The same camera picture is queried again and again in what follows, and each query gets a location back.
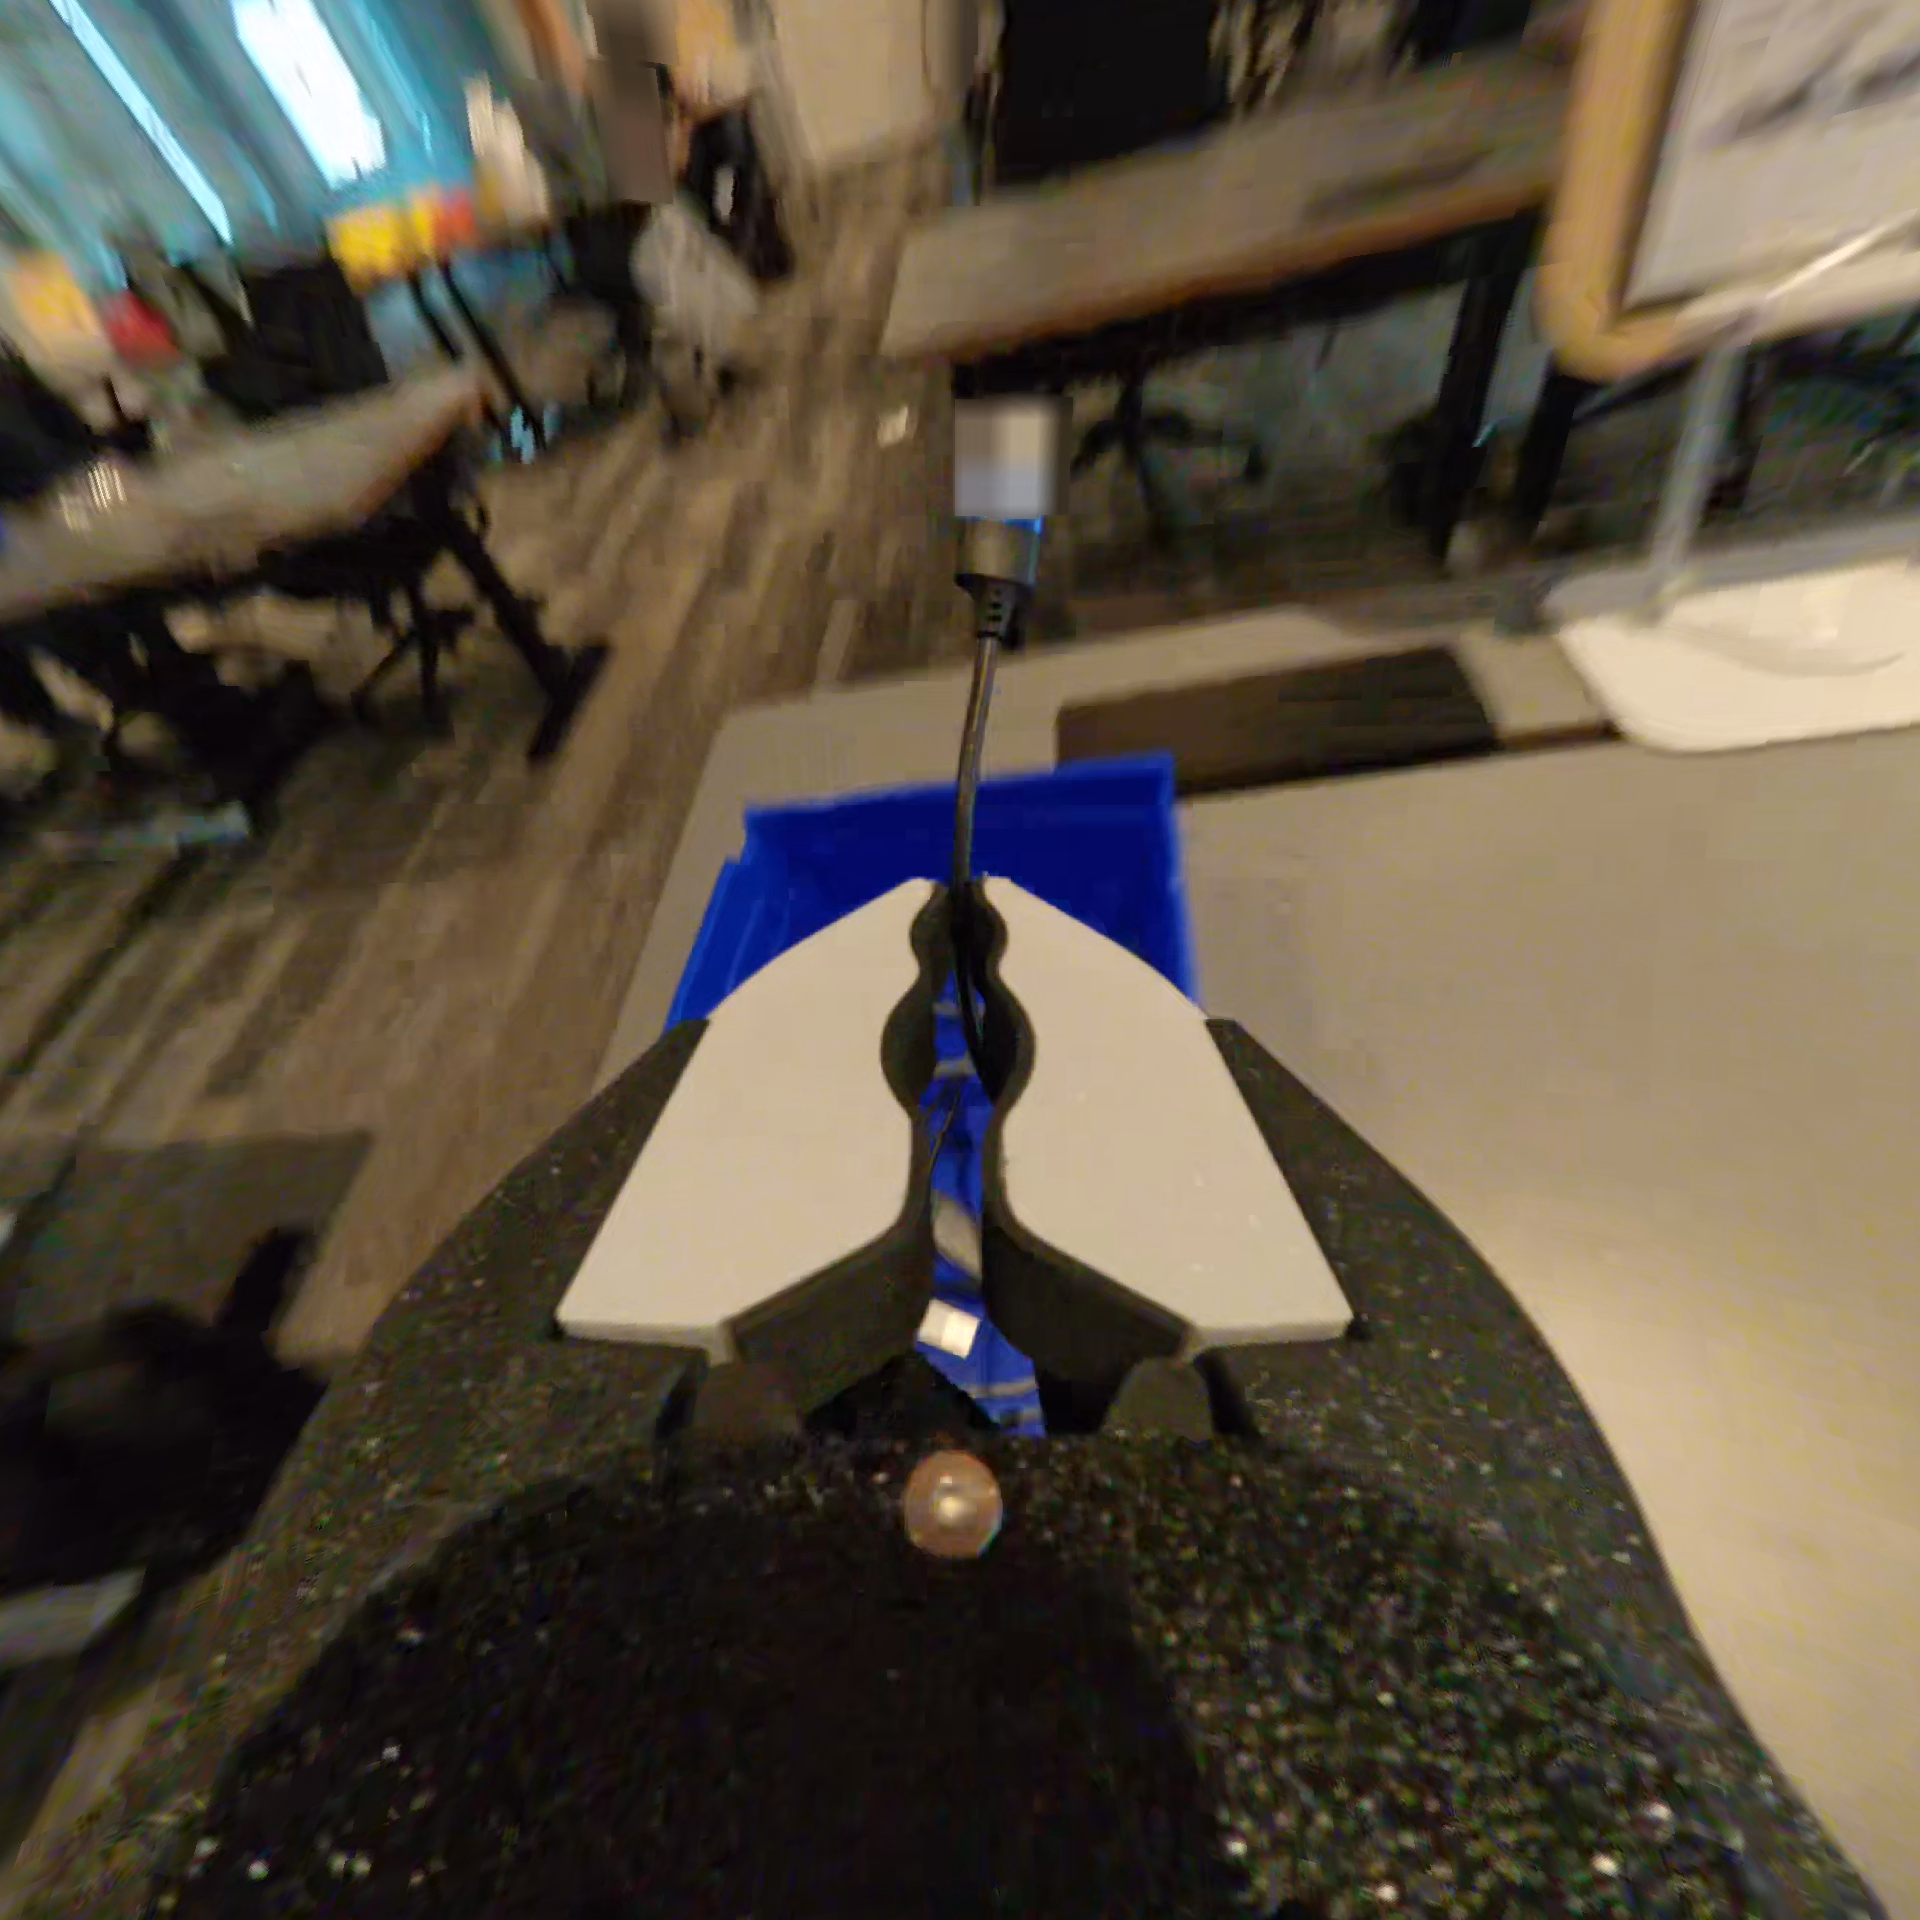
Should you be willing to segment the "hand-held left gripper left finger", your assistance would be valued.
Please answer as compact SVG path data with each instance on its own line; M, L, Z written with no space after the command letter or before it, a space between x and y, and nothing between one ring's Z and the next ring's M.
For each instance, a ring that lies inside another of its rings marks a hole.
M756 1370L801 1417L908 1355L932 1290L922 1105L948 953L944 888L903 881L689 1024L560 1333Z

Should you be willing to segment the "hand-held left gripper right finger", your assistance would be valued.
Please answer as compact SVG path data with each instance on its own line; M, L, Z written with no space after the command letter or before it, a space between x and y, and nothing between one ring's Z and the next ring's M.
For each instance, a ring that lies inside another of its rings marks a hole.
M1041 1379L1339 1343L1356 1309L1202 1005L1007 877L977 891L996 1085L980 1281Z

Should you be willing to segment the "blue plastic bin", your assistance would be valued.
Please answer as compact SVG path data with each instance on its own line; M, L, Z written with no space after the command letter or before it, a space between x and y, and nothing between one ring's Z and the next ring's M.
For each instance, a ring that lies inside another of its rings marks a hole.
M742 850L714 882L665 1021L710 1017L787 949L900 882L946 881L951 839L948 785L748 808ZM987 780L977 800L975 869L1017 882L1193 994L1171 757ZM1035 1367L980 1298L977 1227L992 1105L977 1080L951 988L936 1021L936 1076L922 1116L932 1148L938 1244L919 1355L995 1427L1039 1439L1044 1411Z

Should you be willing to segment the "black flat pad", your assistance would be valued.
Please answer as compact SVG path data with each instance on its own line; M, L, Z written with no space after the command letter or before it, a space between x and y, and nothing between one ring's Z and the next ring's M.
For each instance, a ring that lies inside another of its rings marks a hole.
M1617 730L1545 660L1515 680L1462 645L1289 666L1058 711L1058 764L1167 757L1182 800L1562 753Z

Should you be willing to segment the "white board stand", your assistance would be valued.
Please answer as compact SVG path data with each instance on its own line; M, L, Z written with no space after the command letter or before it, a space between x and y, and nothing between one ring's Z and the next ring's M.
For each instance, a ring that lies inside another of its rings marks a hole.
M1916 730L1918 529L1904 512L1699 546L1748 352L1793 322L1916 290L1916 212L1684 311L1699 348L1643 552L1539 599L1545 635L1628 740L1718 755Z

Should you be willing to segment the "long wooden table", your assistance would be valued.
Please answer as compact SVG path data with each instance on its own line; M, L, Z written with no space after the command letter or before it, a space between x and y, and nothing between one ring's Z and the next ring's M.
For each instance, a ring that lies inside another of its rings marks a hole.
M242 425L138 465L84 509L16 512L4 530L4 633L79 610L156 615L272 586L288 561L336 555L345 599L386 577L416 597L451 561L543 696L527 751L556 757L609 648L556 645L465 506L465 437L490 389L472 363Z
M903 240L878 357L946 368L959 400L1115 384L1073 473L1115 450L1148 527L1174 539L1155 441L1235 448L1254 479L1265 450L1246 429L1152 409L1155 373L1455 285L1425 461L1402 469L1407 516L1444 561L1559 177L1570 89L1570 64L1511 45L946 208Z

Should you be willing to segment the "wooden instruction board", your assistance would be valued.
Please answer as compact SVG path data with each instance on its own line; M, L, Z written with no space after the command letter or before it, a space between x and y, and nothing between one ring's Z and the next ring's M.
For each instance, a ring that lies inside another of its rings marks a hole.
M1579 28L1539 263L1562 368L1916 309L1916 2L1594 2Z

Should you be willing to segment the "large paned window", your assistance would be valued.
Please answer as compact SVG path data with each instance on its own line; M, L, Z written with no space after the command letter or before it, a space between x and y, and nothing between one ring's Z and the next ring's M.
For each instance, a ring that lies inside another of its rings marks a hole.
M313 233L394 172L358 4L4 2L4 240L111 272Z

